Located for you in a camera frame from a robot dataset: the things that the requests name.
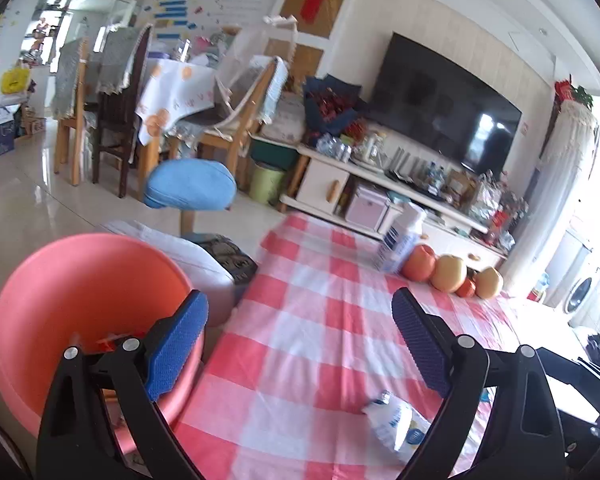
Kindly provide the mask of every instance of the green trash can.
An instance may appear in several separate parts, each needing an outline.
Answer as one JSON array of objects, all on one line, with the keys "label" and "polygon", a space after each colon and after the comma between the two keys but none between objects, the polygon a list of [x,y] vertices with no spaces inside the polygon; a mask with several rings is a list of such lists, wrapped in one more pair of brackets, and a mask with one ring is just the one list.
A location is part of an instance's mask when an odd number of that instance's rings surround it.
[{"label": "green trash can", "polygon": [[266,204],[278,198],[280,182],[285,172],[270,164],[256,162],[251,178],[249,196],[256,202]]}]

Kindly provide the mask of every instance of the stool seat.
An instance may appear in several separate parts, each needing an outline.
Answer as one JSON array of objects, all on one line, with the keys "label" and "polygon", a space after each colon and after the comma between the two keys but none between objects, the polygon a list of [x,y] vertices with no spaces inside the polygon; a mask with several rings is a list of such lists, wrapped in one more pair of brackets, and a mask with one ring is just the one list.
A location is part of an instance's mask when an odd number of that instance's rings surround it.
[{"label": "stool seat", "polygon": [[235,180],[220,162],[181,158],[160,163],[149,175],[144,203],[152,208],[188,211],[227,208],[235,196]]}]

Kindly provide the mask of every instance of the tile floor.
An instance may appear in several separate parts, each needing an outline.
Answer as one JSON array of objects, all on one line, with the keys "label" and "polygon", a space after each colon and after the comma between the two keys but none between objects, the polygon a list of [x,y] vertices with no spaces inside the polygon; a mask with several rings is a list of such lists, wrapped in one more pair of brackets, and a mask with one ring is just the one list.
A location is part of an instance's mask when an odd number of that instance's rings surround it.
[{"label": "tile floor", "polygon": [[[118,172],[101,164],[100,184],[83,180],[68,183],[68,167],[53,173],[56,122],[47,121],[45,135],[19,139],[16,149],[0,156],[0,288],[15,267],[29,254],[57,238],[91,232],[103,222],[138,220],[149,227],[177,235],[178,212],[150,209],[138,202],[135,179],[130,174],[129,196],[117,196]],[[215,232],[231,238],[247,254],[283,215],[239,194],[231,211],[202,212],[197,232]],[[35,440],[17,423],[0,396],[0,425],[11,435],[30,464]]]}]

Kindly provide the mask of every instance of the yellow bag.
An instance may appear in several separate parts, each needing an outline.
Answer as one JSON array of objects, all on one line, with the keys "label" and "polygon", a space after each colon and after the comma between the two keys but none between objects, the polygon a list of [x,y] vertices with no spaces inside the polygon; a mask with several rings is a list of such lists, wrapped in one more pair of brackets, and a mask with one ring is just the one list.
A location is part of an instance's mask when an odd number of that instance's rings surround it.
[{"label": "yellow bag", "polygon": [[3,94],[16,94],[24,92],[29,82],[28,68],[11,68],[0,78],[0,91]]}]

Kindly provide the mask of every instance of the tv screen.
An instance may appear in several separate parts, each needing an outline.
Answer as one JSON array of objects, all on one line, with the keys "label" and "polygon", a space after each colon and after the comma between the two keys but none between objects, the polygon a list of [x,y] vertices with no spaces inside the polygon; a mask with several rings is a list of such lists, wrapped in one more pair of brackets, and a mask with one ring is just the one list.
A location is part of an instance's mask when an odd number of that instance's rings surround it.
[{"label": "tv screen", "polygon": [[521,113],[453,61],[393,35],[365,114],[475,173],[502,171]]}]

